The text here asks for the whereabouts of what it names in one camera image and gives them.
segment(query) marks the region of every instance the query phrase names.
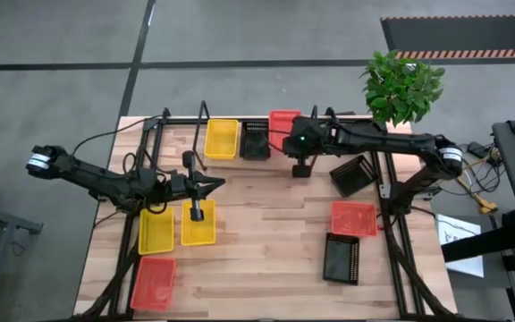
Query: wooden tabletop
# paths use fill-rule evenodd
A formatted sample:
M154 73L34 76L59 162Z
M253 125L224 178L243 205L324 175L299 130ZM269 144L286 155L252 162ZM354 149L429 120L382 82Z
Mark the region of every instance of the wooden tabletop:
M120 127L142 118L123 117ZM136 151L141 128L139 124L118 133L110 170L122 172L122 158L126 153ZM193 125L164 127L158 161L161 168L184 172L182 152L191 149L194 128ZM408 124L403 124L396 128L389 126L389 131L409 133L411 129ZM202 126L198 138L201 157L205 135L205 126ZM217 161L203 157L208 166L207 175L226 179L226 184L209 196L216 202L216 243L181 246L182 203L170 203L175 215L175 247L170 253L156 256L177 260L172 303L166 312L137 310L136 319L364 319L399 316L383 232L360 241L358 286L322 279L331 202L343 199L331 184L328 172L355 156L320 157L310 178L296 179L291 177L291 166L295 160L276 151L272 154L263 162L239 158ZM386 174L383 156L380 159ZM417 157L393 155L393 159L400 181L411 177L420 168ZM379 211L375 185L347 199L373 203L377 213ZM430 208L424 201L415 201L415 205ZM113 205L103 204L98 210L97 220L113 212ZM407 222L418 273L442 304L456 312L434 219L413 211L407 216ZM123 223L124 215L119 214L93 232L75 313L87 309L113 276ZM409 280L404 272L402 279L409 311L414 312ZM128 283L127 278L124 290L128 290ZM122 303L126 303L126 293L122 293Z

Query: gray floor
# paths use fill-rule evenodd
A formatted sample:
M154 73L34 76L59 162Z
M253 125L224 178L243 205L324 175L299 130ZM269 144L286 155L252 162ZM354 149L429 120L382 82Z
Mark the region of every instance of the gray floor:
M0 64L129 62L146 0L0 0ZM515 0L158 0L143 61L369 58L386 44L383 16L515 13ZM489 143L493 122L515 119L515 64L445 66L445 91L415 131L459 143ZM129 115L214 115L367 109L362 68L142 71ZM0 208L45 222L27 252L10 260L0 282L0 321L67 318L72 313L97 204L65 182L45 182L24 169L33 145L71 150L116 125L127 71L0 72ZM78 156L105 165L111 139ZM462 192L447 182L446 190ZM515 207L507 178L486 195ZM477 216L466 197L441 193L436 212ZM453 278L460 313L511 318L502 288L471 287Z

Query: yellow plastic tray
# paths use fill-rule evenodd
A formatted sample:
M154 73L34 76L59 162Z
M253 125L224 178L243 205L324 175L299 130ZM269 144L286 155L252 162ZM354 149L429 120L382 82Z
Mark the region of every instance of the yellow plastic tray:
M162 214L140 210L139 254L156 254L174 249L174 211L167 208Z
M204 220L190 220L191 201L182 202L182 238L184 246L210 245L215 243L215 201L201 200L200 207L204 211Z
M207 122L204 155L214 159L230 160L236 157L238 121L210 119Z

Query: red plastic tray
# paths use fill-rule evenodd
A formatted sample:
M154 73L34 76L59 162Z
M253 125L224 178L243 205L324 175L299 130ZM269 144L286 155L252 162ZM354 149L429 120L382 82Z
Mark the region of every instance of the red plastic tray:
M131 308L165 311L170 304L176 261L146 256L140 260Z
M375 236L375 205L350 201L334 201L331 206L331 230L348 236Z
M283 138L289 134L276 133L276 131L291 131L293 119L295 116L301 115L299 110L273 110L269 112L269 143L278 148L283 148Z

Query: green plant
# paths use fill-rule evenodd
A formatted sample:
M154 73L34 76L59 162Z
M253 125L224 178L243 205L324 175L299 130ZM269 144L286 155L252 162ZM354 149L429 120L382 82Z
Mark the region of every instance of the green plant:
M374 52L375 60L365 68L369 75L365 98L378 121L418 122L430 112L431 103L443 93L440 78L444 68L432 68L416 59L396 59L397 51L387 55Z

